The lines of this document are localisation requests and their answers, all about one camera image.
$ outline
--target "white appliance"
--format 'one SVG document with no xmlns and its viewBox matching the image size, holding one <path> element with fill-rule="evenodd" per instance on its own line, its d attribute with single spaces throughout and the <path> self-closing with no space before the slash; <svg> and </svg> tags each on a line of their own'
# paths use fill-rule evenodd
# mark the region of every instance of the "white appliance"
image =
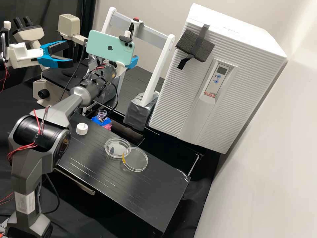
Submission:
<svg viewBox="0 0 317 238">
<path fill-rule="evenodd" d="M 264 29 L 193 4 L 183 28 L 215 44 L 206 62 L 176 49 L 151 128 L 226 153 L 275 78 L 287 56 Z"/>
</svg>

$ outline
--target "petri dish lid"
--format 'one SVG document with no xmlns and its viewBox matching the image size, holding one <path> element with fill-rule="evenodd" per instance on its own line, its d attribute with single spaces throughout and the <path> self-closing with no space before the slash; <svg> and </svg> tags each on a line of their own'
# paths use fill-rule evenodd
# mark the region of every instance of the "petri dish lid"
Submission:
<svg viewBox="0 0 317 238">
<path fill-rule="evenodd" d="M 122 138 L 111 138 L 105 143 L 106 153 L 117 159 L 122 158 L 123 154 L 124 156 L 127 156 L 131 152 L 128 150 L 130 147 L 130 143 Z"/>
<path fill-rule="evenodd" d="M 123 164 L 131 171 L 141 172 L 148 165 L 148 156 L 138 147 L 128 148 L 128 155 L 122 155 Z"/>
</svg>

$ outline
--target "white metal frame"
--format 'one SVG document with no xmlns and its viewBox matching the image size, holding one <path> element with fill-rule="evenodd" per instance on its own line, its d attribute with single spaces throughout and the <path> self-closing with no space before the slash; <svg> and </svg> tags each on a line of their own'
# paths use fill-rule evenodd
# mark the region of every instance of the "white metal frame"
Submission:
<svg viewBox="0 0 317 238">
<path fill-rule="evenodd" d="M 116 8 L 111 7 L 109 8 L 101 32 L 107 33 L 110 30 L 110 27 L 112 26 L 119 28 L 121 30 L 128 30 L 131 21 L 133 21 L 131 18 L 118 13 Z M 158 58 L 158 62 L 154 68 L 153 74 L 151 76 L 151 79 L 147 85 L 144 96 L 140 103 L 140 106 L 144 107 L 159 95 L 158 92 L 154 92 L 154 89 L 158 83 L 159 76 L 162 72 L 163 66 L 175 41 L 175 35 L 169 34 L 167 36 L 141 23 L 139 25 L 138 31 L 134 34 L 134 37 L 137 37 L 143 41 L 148 42 L 151 45 L 154 45 L 162 49 L 161 55 Z M 124 75 L 125 73 L 123 73 L 120 76 L 118 93 L 120 92 Z"/>
</svg>

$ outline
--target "red label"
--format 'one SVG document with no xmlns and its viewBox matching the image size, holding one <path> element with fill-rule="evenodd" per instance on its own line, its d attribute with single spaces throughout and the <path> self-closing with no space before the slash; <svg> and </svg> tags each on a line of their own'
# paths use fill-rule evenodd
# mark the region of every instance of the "red label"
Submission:
<svg viewBox="0 0 317 238">
<path fill-rule="evenodd" d="M 213 94 L 213 93 L 208 93 L 207 91 L 205 91 L 204 94 L 207 95 L 207 96 L 209 96 L 209 97 L 212 97 L 212 98 L 216 97 L 215 94 Z"/>
</svg>

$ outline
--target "mint green iphone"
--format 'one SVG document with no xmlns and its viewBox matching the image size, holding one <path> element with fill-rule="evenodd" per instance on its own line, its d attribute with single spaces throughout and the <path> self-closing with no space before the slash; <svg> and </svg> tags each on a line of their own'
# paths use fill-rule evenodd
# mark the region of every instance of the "mint green iphone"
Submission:
<svg viewBox="0 0 317 238">
<path fill-rule="evenodd" d="M 118 37 L 91 30 L 86 52 L 116 62 L 129 65 L 134 52 L 133 42 L 121 41 Z"/>
</svg>

